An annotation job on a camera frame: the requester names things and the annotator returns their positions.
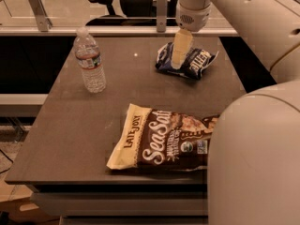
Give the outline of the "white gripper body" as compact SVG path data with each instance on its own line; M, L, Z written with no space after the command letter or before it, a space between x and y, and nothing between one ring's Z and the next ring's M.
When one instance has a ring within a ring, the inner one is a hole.
M175 19L180 28L190 32L198 32L206 26L210 12L211 4L202 8L191 9L177 3Z

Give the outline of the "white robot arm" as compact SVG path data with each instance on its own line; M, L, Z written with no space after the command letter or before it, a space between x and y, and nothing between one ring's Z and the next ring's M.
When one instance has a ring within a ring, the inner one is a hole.
M275 84L228 106L208 155L209 225L300 225L300 26L294 0L178 0L203 28L215 6Z

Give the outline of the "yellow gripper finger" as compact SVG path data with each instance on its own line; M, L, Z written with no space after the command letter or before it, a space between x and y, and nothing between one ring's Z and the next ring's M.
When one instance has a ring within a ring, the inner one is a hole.
M174 69L179 69L184 63L192 42L193 36L186 29L180 28L175 34L172 49L172 67Z

